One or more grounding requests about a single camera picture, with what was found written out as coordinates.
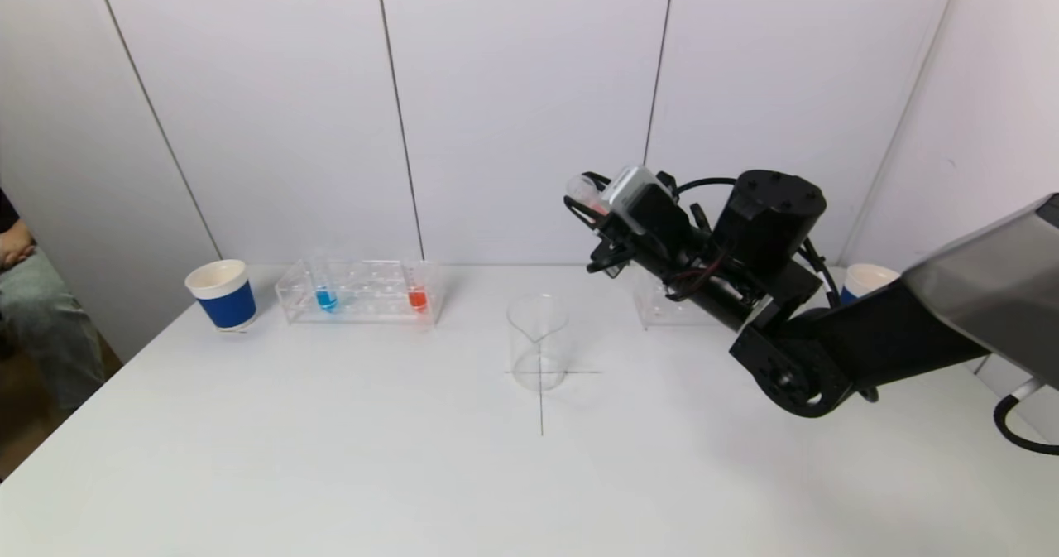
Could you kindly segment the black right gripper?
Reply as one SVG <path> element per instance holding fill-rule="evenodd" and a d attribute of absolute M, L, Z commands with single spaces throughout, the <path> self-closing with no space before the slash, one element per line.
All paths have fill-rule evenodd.
<path fill-rule="evenodd" d="M 580 175 L 598 191 L 611 184 L 608 177 L 586 170 Z M 635 264 L 661 285 L 669 300 L 689 300 L 703 292 L 710 283 L 707 266 L 699 262 L 700 237 L 683 211 L 648 211 L 645 232 L 636 233 L 617 213 L 599 213 L 564 195 L 564 206 L 599 237 L 593 249 L 587 273 L 606 273 L 611 278 L 625 267 Z"/>

